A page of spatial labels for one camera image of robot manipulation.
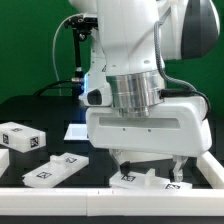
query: green wall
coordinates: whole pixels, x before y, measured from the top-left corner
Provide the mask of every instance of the green wall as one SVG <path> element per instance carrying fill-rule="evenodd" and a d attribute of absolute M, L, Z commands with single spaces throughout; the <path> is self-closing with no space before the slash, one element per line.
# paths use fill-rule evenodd
<path fill-rule="evenodd" d="M 224 116 L 224 1 L 214 3 L 221 20 L 221 35 L 215 48 L 202 59 L 168 62 L 166 70 L 170 76 L 187 80 L 204 92 L 213 111 Z M 56 80 L 52 40 L 61 21 L 74 13 L 67 0 L 1 0 L 0 103 L 11 96 L 31 95 Z M 89 54 L 89 43 L 83 43 L 85 71 L 89 67 Z M 60 79 L 70 78 L 74 73 L 71 30 L 60 32 L 56 55 Z"/>

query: black table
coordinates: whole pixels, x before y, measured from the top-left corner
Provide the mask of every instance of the black table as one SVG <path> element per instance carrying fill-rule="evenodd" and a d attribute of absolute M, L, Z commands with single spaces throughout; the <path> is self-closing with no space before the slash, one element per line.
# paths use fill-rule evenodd
<path fill-rule="evenodd" d="M 16 122 L 46 132 L 46 147 L 27 153 L 10 149 L 10 166 L 0 178 L 1 187 L 26 187 L 22 176 L 49 162 L 51 155 L 65 152 L 89 157 L 88 167 L 72 175 L 58 188 L 108 188 L 109 178 L 117 172 L 108 150 L 95 149 L 87 141 L 64 141 L 64 135 L 70 123 L 85 123 L 86 108 L 78 105 L 72 97 L 34 97 L 17 96 L 0 105 L 0 123 Z M 213 146 L 210 149 L 220 162 L 224 160 L 224 121 L 217 116 L 209 118 Z M 159 175 L 169 176 L 173 168 L 171 160 L 135 164 L 133 171 L 146 172 L 153 167 Z M 193 183 L 194 188 L 210 188 L 210 185 L 196 168 L 196 160 L 189 159 L 184 169 L 186 182 Z M 221 223 L 224 218 L 206 217 L 1 217 L 1 223 Z"/>

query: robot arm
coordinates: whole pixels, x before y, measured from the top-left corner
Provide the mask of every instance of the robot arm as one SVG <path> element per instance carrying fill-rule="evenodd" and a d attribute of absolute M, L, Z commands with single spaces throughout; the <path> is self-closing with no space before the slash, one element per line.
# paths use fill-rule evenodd
<path fill-rule="evenodd" d="M 100 54 L 102 60 L 106 59 L 106 69 L 102 70 L 103 62 L 92 64 L 88 72 L 91 83 L 98 80 L 97 75 L 103 77 L 87 90 L 84 99 L 86 105 L 92 106 L 87 111 L 91 143 L 112 151 L 172 155 L 179 168 L 186 157 L 206 152 L 212 142 L 208 121 L 204 120 L 205 100 L 193 94 L 162 97 L 161 92 L 166 88 L 163 59 L 202 57 L 217 41 L 219 19 L 212 1 L 70 0 L 70 3 L 83 12 L 97 11 L 95 44 L 102 47 Z M 171 13 L 156 43 L 155 23 L 169 8 Z M 155 54 L 157 45 L 161 46 L 160 63 L 158 52 L 157 57 Z M 91 60 L 98 58 L 92 54 Z M 91 103 L 88 94 L 95 90 L 96 97 L 111 101 Z M 179 168 L 174 169 L 176 177 Z"/>

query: gray cable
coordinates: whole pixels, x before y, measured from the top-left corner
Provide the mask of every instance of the gray cable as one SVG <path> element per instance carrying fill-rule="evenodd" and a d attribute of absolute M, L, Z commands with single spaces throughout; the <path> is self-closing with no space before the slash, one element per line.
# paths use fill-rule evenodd
<path fill-rule="evenodd" d="M 169 16 L 170 13 L 171 13 L 171 8 L 169 8 L 166 11 L 166 13 L 160 19 L 160 21 L 157 21 L 154 26 L 154 43 L 155 43 L 155 55 L 156 55 L 157 68 L 158 68 L 160 75 L 162 76 L 162 78 L 164 80 L 178 84 L 178 85 L 187 86 L 190 90 L 196 91 L 195 87 L 193 85 L 191 85 L 190 83 L 167 76 L 162 67 L 159 28 L 160 28 L 160 26 L 162 26 L 165 23 L 166 18 Z"/>
<path fill-rule="evenodd" d="M 56 80 L 59 82 L 60 81 L 60 78 L 59 78 L 59 74 L 58 74 L 58 70 L 57 70 L 57 66 L 56 66 L 56 60 L 55 60 L 55 48 L 56 48 L 56 42 L 57 42 L 57 38 L 58 38 L 58 34 L 59 34 L 59 31 L 61 30 L 62 26 L 64 26 L 64 23 L 71 19 L 72 17 L 74 17 L 74 15 L 72 16 L 69 16 L 68 18 L 66 18 L 65 20 L 63 20 L 61 22 L 61 24 L 59 25 L 59 27 L 57 28 L 56 32 L 55 32 L 55 35 L 54 35 L 54 39 L 53 39 L 53 46 L 52 46 L 52 61 L 53 61 L 53 67 L 54 67 L 54 73 L 55 73 L 55 76 L 56 76 Z"/>

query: white foam block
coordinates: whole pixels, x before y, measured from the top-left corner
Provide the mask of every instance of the white foam block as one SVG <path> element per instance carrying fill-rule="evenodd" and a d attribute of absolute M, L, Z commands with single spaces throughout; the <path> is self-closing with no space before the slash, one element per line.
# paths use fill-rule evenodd
<path fill-rule="evenodd" d="M 9 166 L 9 150 L 0 149 L 0 177 Z"/>
<path fill-rule="evenodd" d="M 65 153 L 51 156 L 50 162 L 24 175 L 24 184 L 34 188 L 52 188 L 89 164 L 89 158 Z"/>
<path fill-rule="evenodd" d="M 110 178 L 112 188 L 124 189 L 191 189 L 192 184 L 181 182 L 170 182 L 169 179 L 156 177 L 155 170 L 150 169 L 148 173 L 141 174 L 130 172 L 128 175 L 123 175 L 117 172 Z"/>
<path fill-rule="evenodd" d="M 213 189 L 224 189 L 224 168 L 210 152 L 197 159 L 197 167 Z"/>
<path fill-rule="evenodd" d="M 0 144 L 19 152 L 28 152 L 46 145 L 45 132 L 8 122 L 0 125 Z"/>
<path fill-rule="evenodd" d="M 65 134 L 64 140 L 80 140 L 88 141 L 87 126 L 86 124 L 70 124 Z"/>

